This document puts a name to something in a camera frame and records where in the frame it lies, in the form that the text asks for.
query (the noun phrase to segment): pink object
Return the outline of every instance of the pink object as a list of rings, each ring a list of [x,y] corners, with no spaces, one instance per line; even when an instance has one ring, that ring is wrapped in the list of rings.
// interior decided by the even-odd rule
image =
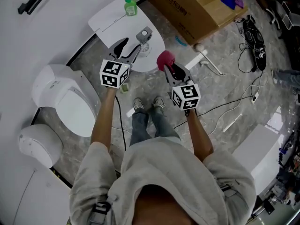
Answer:
[[[172,65],[175,62],[175,56],[173,53],[165,50],[157,58],[157,66],[160,71],[164,71],[164,66],[167,65],[172,69]]]

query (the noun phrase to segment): feet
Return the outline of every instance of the feet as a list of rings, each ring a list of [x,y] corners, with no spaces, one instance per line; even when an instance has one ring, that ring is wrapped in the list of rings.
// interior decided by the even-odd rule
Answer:
[[[274,84],[277,84],[277,79],[274,77],[274,70],[271,70],[271,75],[272,75],[272,79],[273,79],[273,82]]]
[[[133,108],[135,109],[135,111],[138,109],[138,108],[144,108],[144,104],[143,102],[141,101],[140,98],[136,98],[134,101],[133,101]]]
[[[154,107],[161,107],[162,109],[165,107],[165,103],[161,96],[156,96],[152,104]]]

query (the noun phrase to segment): green bottle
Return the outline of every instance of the green bottle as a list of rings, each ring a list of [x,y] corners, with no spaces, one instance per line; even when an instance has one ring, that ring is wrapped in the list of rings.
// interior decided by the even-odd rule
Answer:
[[[125,0],[125,11],[127,16],[134,16],[137,14],[137,7],[136,7],[136,1],[134,0]]]

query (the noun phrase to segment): white table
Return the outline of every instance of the white table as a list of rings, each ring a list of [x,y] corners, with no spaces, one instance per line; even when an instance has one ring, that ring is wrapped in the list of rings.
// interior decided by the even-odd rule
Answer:
[[[154,70],[157,68],[158,56],[165,50],[164,41],[156,27],[139,7],[137,7],[137,15],[126,16],[124,4],[125,0],[113,1],[89,20],[89,26],[107,47],[122,38],[129,38],[121,56],[130,54],[139,44],[135,36],[148,26],[153,31],[152,38],[148,42],[151,51],[147,57],[139,55],[132,70],[137,72]]]

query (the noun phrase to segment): gray speckled floor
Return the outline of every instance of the gray speckled floor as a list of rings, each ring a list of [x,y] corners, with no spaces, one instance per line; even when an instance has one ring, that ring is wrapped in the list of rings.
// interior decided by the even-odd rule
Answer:
[[[283,41],[278,39],[279,32],[275,26],[269,24],[268,15],[260,9],[255,0],[245,0],[248,4],[248,13],[256,20],[256,26],[261,31],[265,45],[267,47],[267,68],[265,73],[269,76],[269,82],[266,86],[261,87],[259,98],[255,104],[251,104],[250,98],[242,100],[240,106],[234,111],[228,112],[218,122],[215,132],[210,136],[216,148],[225,148],[233,152],[242,141],[251,133],[257,124],[266,125],[272,118],[278,107],[280,107],[281,127],[277,127],[277,131],[287,136],[297,116],[294,114],[298,110],[293,103],[292,89],[283,86],[275,86],[270,76],[270,70],[274,68],[287,69],[290,68],[288,53]],[[161,36],[164,39],[165,47],[176,55],[176,60],[182,64],[191,61],[196,53],[190,46],[182,46],[176,40],[175,36],[178,32],[174,27],[149,3],[144,2],[140,8],[151,19]],[[226,76],[220,77],[212,73],[207,67],[196,65],[191,69],[194,82],[198,83],[201,93],[201,101],[197,108],[198,114],[204,113],[209,109],[218,105],[239,99],[245,89],[251,85],[252,81],[257,78],[260,73],[243,74],[237,68],[237,59],[240,55],[239,43],[245,42],[239,33],[236,24],[231,23],[212,36],[202,41],[202,44],[208,50],[209,58],[218,66],[218,68],[226,73]],[[108,49],[98,39],[94,39],[91,44],[85,48],[80,56],[73,62],[71,68],[73,70],[82,70],[87,76],[100,99],[105,94],[105,87],[101,86],[99,79],[99,70],[103,55]],[[245,51],[240,59],[240,66],[243,70],[252,68],[250,51]],[[267,81],[266,75],[263,75],[261,85]],[[127,94],[121,94],[119,91],[117,96],[121,103],[122,119],[124,129],[131,132],[131,118],[126,117],[126,112],[132,107],[132,101],[135,97],[144,98],[146,104],[151,104],[152,99],[156,95],[165,98],[166,108],[165,114],[169,122],[176,126],[186,120],[183,112],[173,106],[168,98],[167,92],[169,85],[165,81],[163,72],[157,70],[138,73],[132,72],[127,81],[130,84],[130,91]],[[250,95],[250,89],[247,90],[245,96]],[[216,110],[201,117],[207,133],[214,130],[216,122],[220,115],[225,111],[235,107],[237,103],[222,106]],[[235,118],[242,113],[242,116],[226,131],[223,129],[229,125]],[[44,108],[37,118],[37,123],[48,124],[61,138],[64,149],[58,163],[54,166],[70,183],[73,183],[75,175],[80,166],[85,153],[90,144],[90,138],[82,138],[71,133],[59,120],[56,111],[52,108]],[[120,128],[119,108],[117,103],[114,106],[113,126]],[[149,134],[155,132],[153,124],[149,123]],[[187,124],[176,129],[176,132],[182,139],[183,146],[192,149],[192,143],[189,135]],[[126,143],[129,144],[130,134],[125,132]],[[124,145],[122,132],[116,129],[112,130],[112,149],[116,169],[120,168],[122,157],[124,155]]]

